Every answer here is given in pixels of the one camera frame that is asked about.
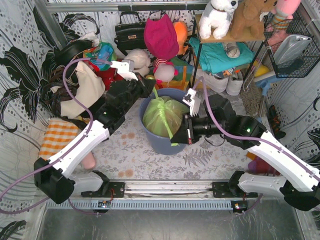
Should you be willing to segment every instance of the metal pole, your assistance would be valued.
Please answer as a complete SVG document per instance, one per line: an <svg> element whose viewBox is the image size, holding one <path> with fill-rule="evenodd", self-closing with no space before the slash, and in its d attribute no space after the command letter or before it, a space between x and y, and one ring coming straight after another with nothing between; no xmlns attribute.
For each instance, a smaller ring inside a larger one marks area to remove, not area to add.
<svg viewBox="0 0 320 240"><path fill-rule="evenodd" d="M155 11L155 10L204 10L207 0L187 1L114 1L114 2L68 2L48 3L50 13L87 13L87 12L117 12L117 11Z"/></svg>
<svg viewBox="0 0 320 240"><path fill-rule="evenodd" d="M250 71L251 71L251 69L252 69L252 66L254 65L255 60L257 59L257 57L258 57L258 55L259 55L259 53L260 53L260 51L261 51L262 47L264 46L264 44L265 44L265 42L264 42L264 41L262 41L262 42L261 42L261 45L260 45L260 47L259 47L259 49L258 49L258 51L256 52L256 54L255 54L255 56L254 56L254 58L253 58L252 62L250 63L250 66L249 66L248 70L246 71L246 73L245 73L245 75L244 75L244 77L243 77L243 79L244 79L244 80L246 80L246 79L247 79L247 77L248 77L248 75L249 75L249 73L250 73Z"/></svg>
<svg viewBox="0 0 320 240"><path fill-rule="evenodd" d="M34 0L34 4L56 46L59 50L62 50L65 46L67 46L68 41L56 18L49 13L44 0Z"/></svg>
<svg viewBox="0 0 320 240"><path fill-rule="evenodd" d="M259 106L259 111L258 111L258 117L257 117L257 120L260 123L262 122L262 114L263 114L264 107L265 107L265 100L266 100L266 96L262 95L261 96L261 101L260 101L260 106Z"/></svg>
<svg viewBox="0 0 320 240"><path fill-rule="evenodd" d="M202 43L200 42L199 49L198 49L198 54L196 56L196 61L195 61L195 65L194 65L194 74L193 74L193 80L192 80L192 83L191 83L191 88L193 88L194 85L195 85L196 75L197 75L197 70L198 70L199 60L200 60L200 54L201 54L201 49L202 49Z"/></svg>

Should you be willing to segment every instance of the brown teddy bear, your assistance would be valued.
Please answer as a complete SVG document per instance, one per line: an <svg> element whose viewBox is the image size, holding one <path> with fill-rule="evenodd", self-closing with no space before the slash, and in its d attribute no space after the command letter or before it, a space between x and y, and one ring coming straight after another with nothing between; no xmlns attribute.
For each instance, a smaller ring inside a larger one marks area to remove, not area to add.
<svg viewBox="0 0 320 240"><path fill-rule="evenodd" d="M254 38L263 38L265 27L261 16L270 12L276 4L277 0L244 0L234 12L231 25L232 37L240 38L244 28L250 27Z"/></svg>

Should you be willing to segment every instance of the toy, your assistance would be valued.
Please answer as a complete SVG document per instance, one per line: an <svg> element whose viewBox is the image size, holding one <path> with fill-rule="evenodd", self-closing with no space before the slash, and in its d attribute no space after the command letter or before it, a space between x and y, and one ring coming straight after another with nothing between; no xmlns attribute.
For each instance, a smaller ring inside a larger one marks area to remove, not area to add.
<svg viewBox="0 0 320 240"><path fill-rule="evenodd" d="M161 63L153 70L154 77L157 84L168 83L174 76L178 75L178 70L175 69L174 64L170 61Z"/></svg>
<svg viewBox="0 0 320 240"><path fill-rule="evenodd" d="M125 56L124 59L134 61L134 73L139 73L141 76L145 76L149 73L149 65L151 63L148 54L143 49L134 49Z"/></svg>
<svg viewBox="0 0 320 240"><path fill-rule="evenodd" d="M213 37L222 39L227 35L238 0L210 0L202 13L199 34L202 39L211 35L211 27L215 28Z"/></svg>
<svg viewBox="0 0 320 240"><path fill-rule="evenodd" d="M272 25L283 20L291 20L294 18L293 14L298 9L301 0L278 0L271 13L274 14L272 18Z"/></svg>
<svg viewBox="0 0 320 240"><path fill-rule="evenodd" d="M176 33L176 40L179 44L179 52L177 55L184 55L188 49L188 46L184 46L188 37L187 25L183 21L177 21L173 23L173 27Z"/></svg>
<svg viewBox="0 0 320 240"><path fill-rule="evenodd" d="M234 12L231 36L238 39L242 36L244 28L250 27L252 36L262 39L265 27L260 16L270 12L276 4L277 0L245 0L240 3Z"/></svg>
<svg viewBox="0 0 320 240"><path fill-rule="evenodd" d="M160 64L166 64L167 62L168 60L157 58L156 60L153 61L153 66L157 68L159 67Z"/></svg>
<svg viewBox="0 0 320 240"><path fill-rule="evenodd" d="M110 68L108 64L102 61L115 61L117 59L112 45L108 42L100 42L97 47L84 50L83 56L85 58L97 59L89 62L89 65L93 67L95 72L107 71Z"/></svg>

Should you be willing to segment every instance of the teal towel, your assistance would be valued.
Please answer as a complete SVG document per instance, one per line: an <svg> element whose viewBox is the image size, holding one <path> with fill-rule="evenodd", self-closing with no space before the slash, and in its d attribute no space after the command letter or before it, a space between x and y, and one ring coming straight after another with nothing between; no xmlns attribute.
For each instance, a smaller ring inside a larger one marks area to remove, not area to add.
<svg viewBox="0 0 320 240"><path fill-rule="evenodd" d="M193 47L195 55L197 55L199 40L192 37L189 43ZM244 43L237 42L236 44L240 49L240 56L237 58L228 57L221 42L202 44L199 60L202 70L217 74L227 69L251 63L254 59L254 53Z"/></svg>

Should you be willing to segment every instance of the red cloth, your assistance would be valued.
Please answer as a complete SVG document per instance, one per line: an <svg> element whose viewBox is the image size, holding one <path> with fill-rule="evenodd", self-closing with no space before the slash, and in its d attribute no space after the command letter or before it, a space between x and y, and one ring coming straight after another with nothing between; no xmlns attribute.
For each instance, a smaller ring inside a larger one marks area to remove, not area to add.
<svg viewBox="0 0 320 240"><path fill-rule="evenodd" d="M280 173L265 162L260 157L256 156L253 161L248 164L250 172L254 174L274 174L280 175Z"/></svg>
<svg viewBox="0 0 320 240"><path fill-rule="evenodd" d="M107 71L97 71L95 74L102 78L105 90L110 89L110 84L115 81L123 80L123 77L116 73L116 68L110 67Z"/></svg>
<svg viewBox="0 0 320 240"><path fill-rule="evenodd" d="M168 14L156 21L147 19L144 42L150 53L158 59L170 60L178 54L177 34Z"/></svg>

